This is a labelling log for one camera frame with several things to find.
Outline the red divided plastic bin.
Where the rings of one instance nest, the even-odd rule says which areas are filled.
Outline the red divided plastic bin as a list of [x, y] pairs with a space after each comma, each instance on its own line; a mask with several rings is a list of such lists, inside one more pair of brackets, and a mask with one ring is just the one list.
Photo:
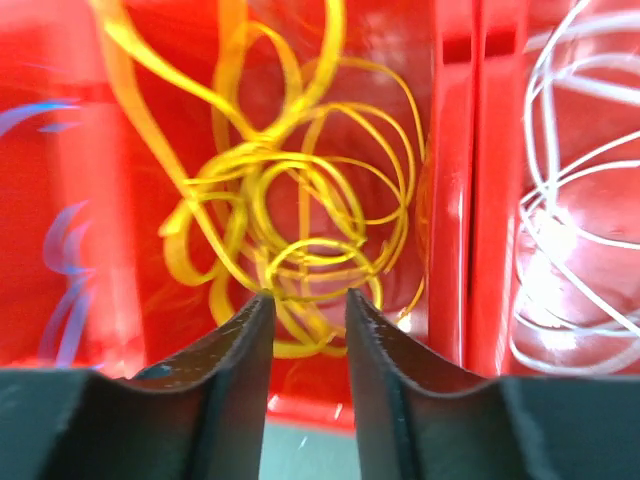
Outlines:
[[637, 373], [638, 3], [2, 3], [4, 366], [267, 290], [269, 414], [348, 431], [350, 288], [483, 377]]

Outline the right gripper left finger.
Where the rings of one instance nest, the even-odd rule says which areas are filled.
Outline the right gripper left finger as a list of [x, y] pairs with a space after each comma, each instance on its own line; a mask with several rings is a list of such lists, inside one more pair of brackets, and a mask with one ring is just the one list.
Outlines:
[[5, 479], [255, 479], [273, 358], [274, 301], [131, 379], [3, 369]]

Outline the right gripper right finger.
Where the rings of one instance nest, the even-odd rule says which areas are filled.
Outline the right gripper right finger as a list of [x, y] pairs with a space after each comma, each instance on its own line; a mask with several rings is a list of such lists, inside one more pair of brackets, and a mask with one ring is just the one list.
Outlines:
[[635, 479], [635, 377], [464, 370], [391, 324], [358, 290], [346, 338], [365, 479]]

